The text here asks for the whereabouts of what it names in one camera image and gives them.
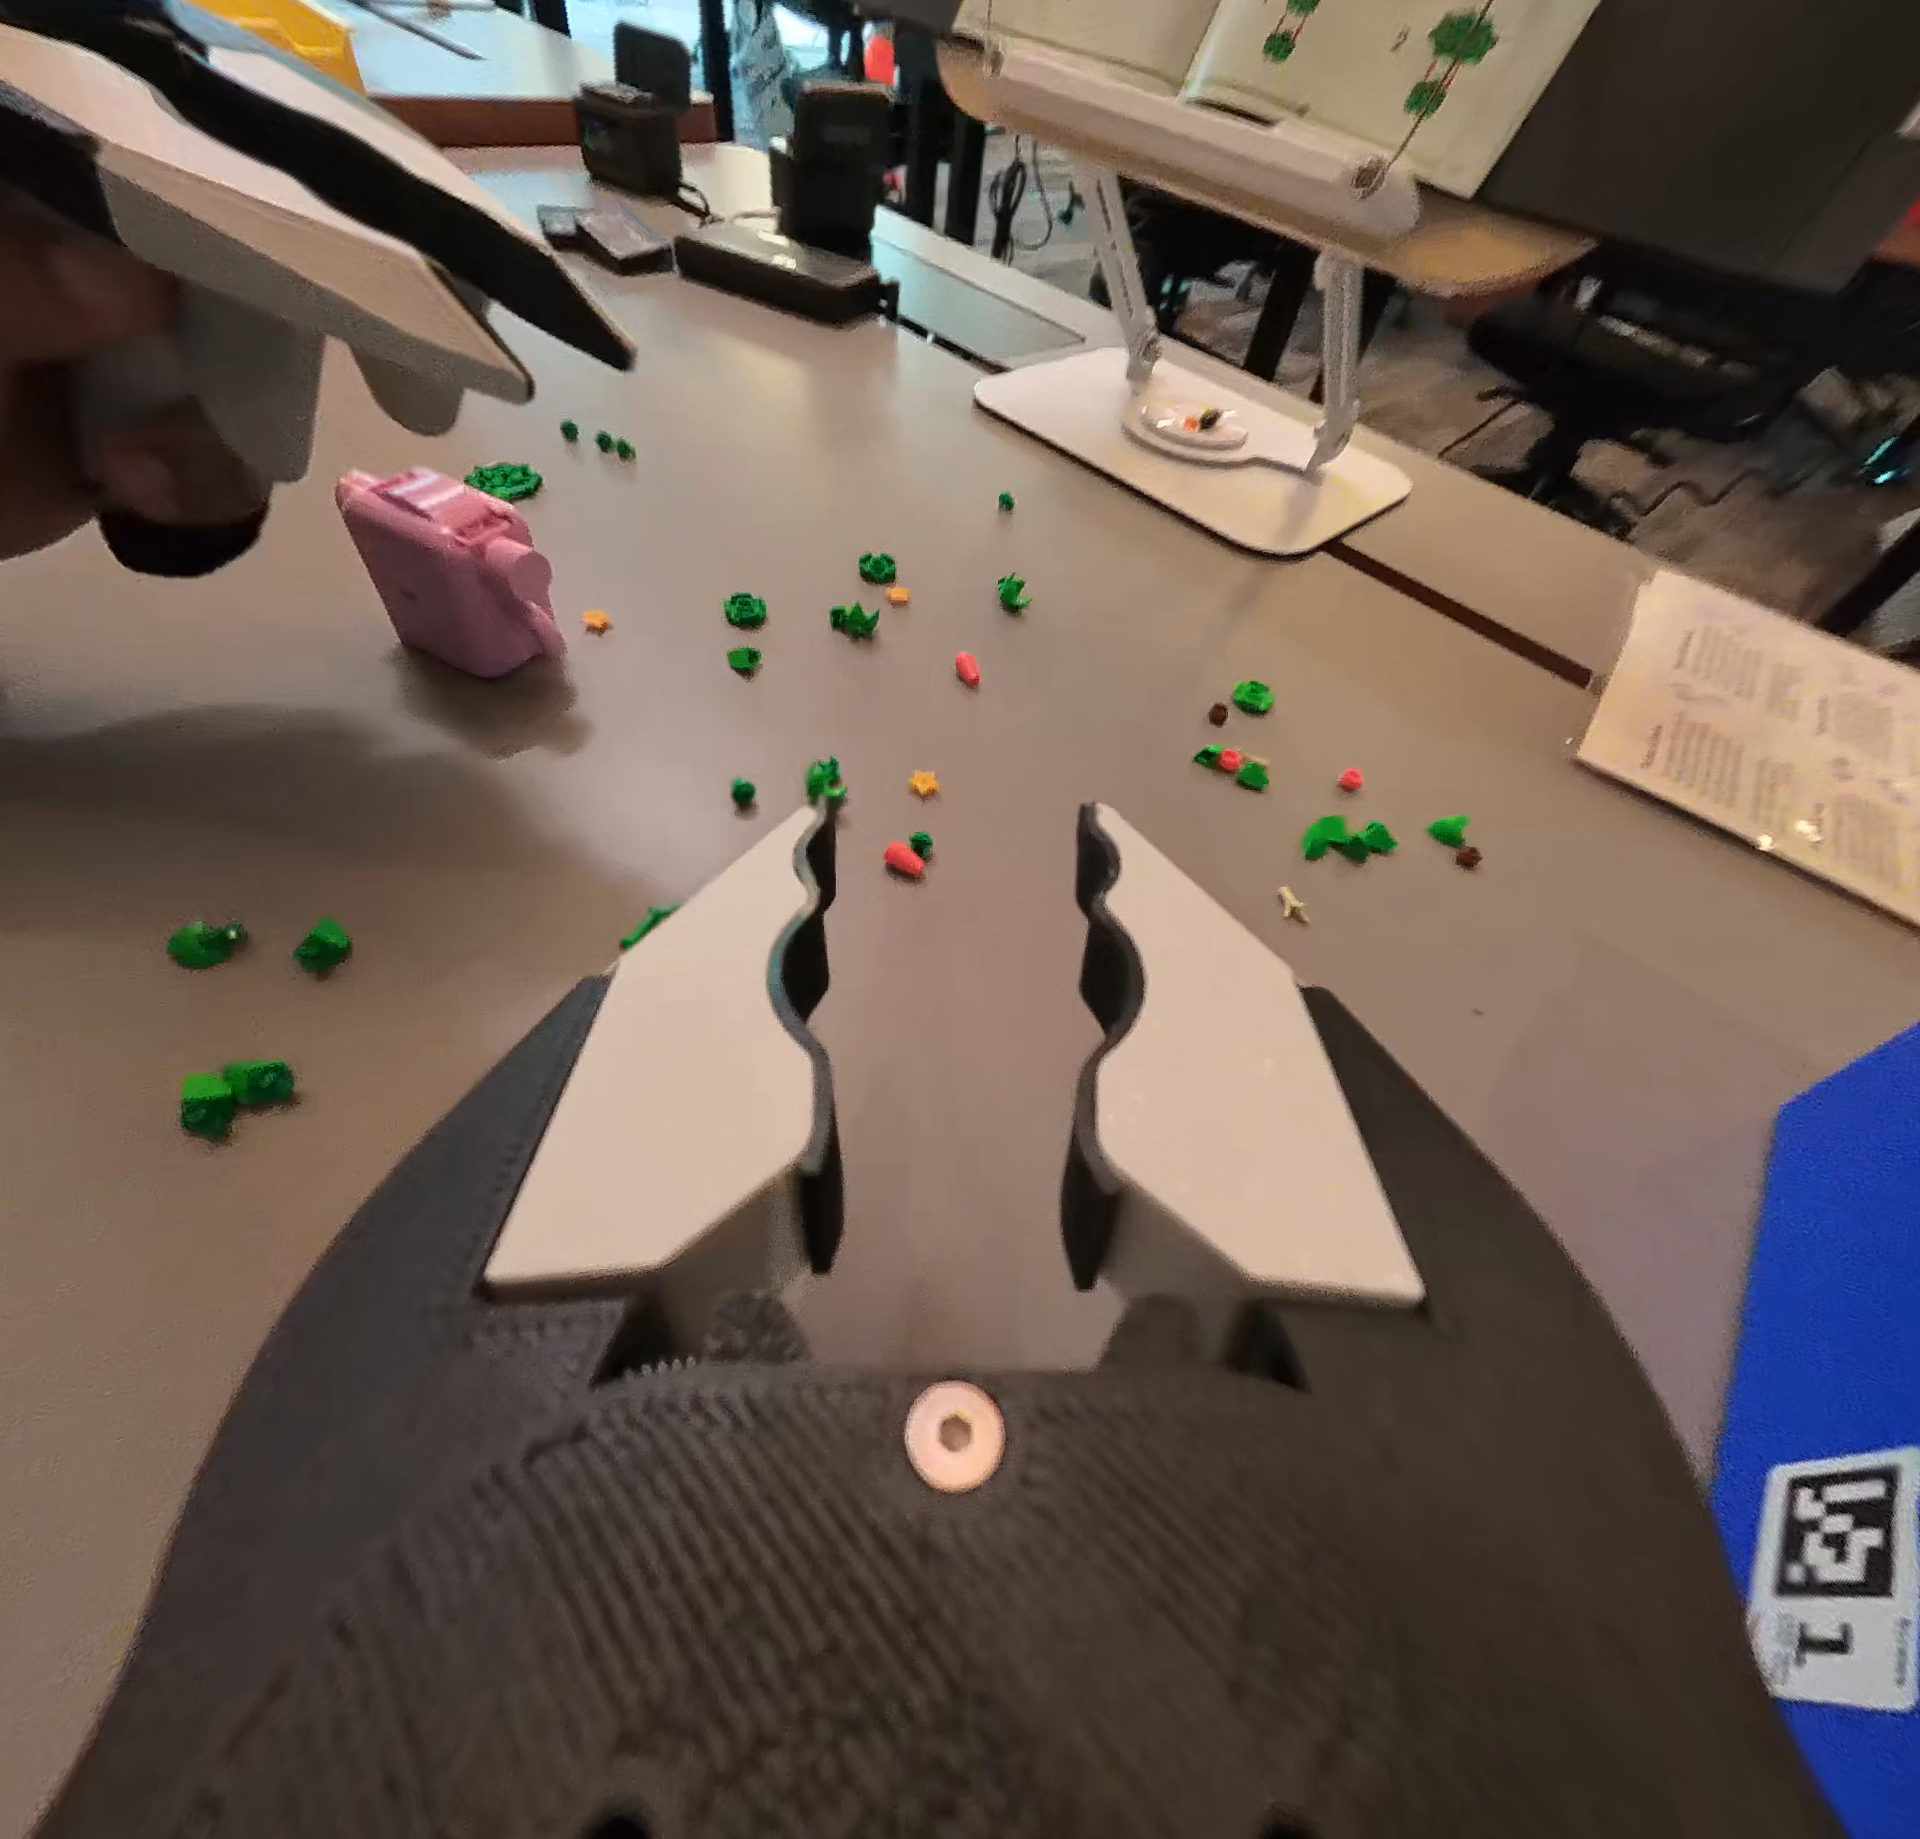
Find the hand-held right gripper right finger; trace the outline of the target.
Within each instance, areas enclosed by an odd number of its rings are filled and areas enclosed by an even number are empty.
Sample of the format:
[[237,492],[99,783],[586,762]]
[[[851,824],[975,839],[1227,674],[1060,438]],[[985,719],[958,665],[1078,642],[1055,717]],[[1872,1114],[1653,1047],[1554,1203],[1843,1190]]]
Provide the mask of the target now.
[[1076,820],[1060,1236],[1078,1293],[1419,1306],[1429,1291],[1295,971],[1115,806]]

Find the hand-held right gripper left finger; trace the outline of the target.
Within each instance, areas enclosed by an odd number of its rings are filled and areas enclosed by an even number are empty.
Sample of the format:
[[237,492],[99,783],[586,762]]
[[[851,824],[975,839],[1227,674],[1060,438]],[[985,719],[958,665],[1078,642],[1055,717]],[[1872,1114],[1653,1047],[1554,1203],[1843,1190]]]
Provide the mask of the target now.
[[491,1298],[708,1302],[828,1275],[845,1229],[836,816],[803,806],[624,948],[481,1273]]

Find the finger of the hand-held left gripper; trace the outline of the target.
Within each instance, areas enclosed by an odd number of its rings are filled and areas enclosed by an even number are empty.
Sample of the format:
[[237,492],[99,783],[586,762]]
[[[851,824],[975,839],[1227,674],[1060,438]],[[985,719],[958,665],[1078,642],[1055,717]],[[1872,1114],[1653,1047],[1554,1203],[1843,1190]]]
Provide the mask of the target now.
[[510,403],[533,378],[419,248],[328,207],[287,173],[190,126],[107,56],[4,27],[4,105],[86,157],[138,260],[402,372]]
[[[4,27],[107,56],[231,151],[413,244],[460,291],[479,295],[487,318],[500,306],[584,357],[619,372],[632,366],[628,337],[535,227],[382,107],[295,56],[185,0],[3,0],[3,8]],[[32,130],[22,101],[4,105],[4,184],[130,252],[111,233],[92,163],[61,147],[55,132]]]

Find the person's left hand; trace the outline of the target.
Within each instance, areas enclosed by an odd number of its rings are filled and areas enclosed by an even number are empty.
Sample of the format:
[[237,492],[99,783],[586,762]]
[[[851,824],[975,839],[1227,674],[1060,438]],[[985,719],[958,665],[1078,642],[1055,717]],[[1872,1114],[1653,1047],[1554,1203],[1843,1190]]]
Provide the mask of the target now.
[[256,547],[274,485],[190,397],[92,415],[84,370],[169,343],[181,283],[35,202],[3,200],[3,556],[96,525],[119,564],[206,578]]

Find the small black flat device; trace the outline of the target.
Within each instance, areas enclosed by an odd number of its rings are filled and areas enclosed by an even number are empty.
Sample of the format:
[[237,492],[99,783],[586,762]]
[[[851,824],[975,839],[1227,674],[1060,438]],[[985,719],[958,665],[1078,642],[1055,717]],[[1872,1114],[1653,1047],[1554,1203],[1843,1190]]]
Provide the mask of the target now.
[[537,223],[557,252],[580,254],[613,275],[677,269],[675,244],[624,209],[541,204]]

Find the yellow plastic bin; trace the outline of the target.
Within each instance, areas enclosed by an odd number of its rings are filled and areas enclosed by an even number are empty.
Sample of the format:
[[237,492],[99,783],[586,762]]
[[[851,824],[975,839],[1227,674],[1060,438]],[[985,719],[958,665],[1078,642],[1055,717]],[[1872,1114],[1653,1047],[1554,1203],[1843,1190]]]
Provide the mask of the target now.
[[283,50],[359,97],[367,95],[353,33],[313,0],[185,0],[200,12]]

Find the pink brick watering can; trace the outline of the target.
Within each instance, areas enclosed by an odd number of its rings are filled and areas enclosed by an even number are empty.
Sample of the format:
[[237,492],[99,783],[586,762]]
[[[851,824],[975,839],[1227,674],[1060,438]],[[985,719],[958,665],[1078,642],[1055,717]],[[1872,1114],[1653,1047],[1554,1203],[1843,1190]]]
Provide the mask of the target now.
[[334,502],[407,649],[489,680],[566,655],[551,564],[514,506],[427,465],[344,473]]

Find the black flat bar device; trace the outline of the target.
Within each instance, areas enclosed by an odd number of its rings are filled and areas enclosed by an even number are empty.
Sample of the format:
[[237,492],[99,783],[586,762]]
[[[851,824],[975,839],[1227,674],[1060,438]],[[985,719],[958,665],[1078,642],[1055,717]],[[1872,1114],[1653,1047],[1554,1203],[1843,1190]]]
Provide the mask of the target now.
[[867,260],[793,240],[756,223],[716,221],[671,242],[694,285],[828,326],[900,318],[900,287]]

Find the scattered green leaf pieces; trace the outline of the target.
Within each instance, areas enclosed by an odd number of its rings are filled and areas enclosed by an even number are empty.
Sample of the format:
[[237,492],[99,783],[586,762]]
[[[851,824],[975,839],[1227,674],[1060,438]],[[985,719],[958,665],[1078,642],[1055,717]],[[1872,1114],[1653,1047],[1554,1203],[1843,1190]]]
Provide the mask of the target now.
[[[167,959],[181,971],[214,971],[231,963],[252,940],[243,921],[190,919],[163,942]],[[342,921],[318,917],[295,946],[293,959],[313,981],[330,979],[355,952]],[[239,1058],[220,1070],[187,1074],[179,1087],[181,1132],[210,1143],[231,1138],[245,1112],[297,1107],[301,1083],[285,1058]]]

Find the black desktop device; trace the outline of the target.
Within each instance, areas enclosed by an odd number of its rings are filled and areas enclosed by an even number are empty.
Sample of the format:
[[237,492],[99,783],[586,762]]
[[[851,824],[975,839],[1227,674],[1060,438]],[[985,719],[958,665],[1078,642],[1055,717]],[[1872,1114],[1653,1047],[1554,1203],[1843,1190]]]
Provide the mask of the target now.
[[812,80],[770,147],[781,237],[869,260],[892,163],[894,95],[872,81]]

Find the blue plastic bin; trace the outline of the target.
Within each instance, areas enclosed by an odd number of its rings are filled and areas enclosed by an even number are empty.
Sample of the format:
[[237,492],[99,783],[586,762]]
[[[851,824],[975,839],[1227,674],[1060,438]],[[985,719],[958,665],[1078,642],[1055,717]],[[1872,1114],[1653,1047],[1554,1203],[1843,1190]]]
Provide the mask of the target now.
[[1773,1128],[1713,1512],[1764,1684],[1917,1707],[1919,1031]]

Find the black office chair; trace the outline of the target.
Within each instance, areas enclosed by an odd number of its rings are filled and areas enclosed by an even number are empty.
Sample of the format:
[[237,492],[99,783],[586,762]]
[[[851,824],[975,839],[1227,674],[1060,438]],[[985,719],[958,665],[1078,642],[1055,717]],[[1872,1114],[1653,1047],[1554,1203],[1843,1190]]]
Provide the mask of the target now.
[[1547,426],[1512,463],[1477,479],[1626,537],[1645,517],[1583,483],[1601,442],[1686,434],[1733,446],[1764,434],[1837,351],[1861,314],[1862,271],[1839,291],[1808,291],[1640,246],[1607,244],[1539,291],[1475,316],[1467,347],[1504,376]]

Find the flower instruction booklet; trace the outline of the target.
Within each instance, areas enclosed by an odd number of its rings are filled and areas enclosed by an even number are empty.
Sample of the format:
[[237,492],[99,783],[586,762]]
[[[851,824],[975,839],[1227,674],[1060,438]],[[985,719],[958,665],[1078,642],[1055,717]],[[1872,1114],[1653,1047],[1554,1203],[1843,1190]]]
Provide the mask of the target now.
[[1080,58],[1473,198],[1601,0],[960,0],[952,33]]

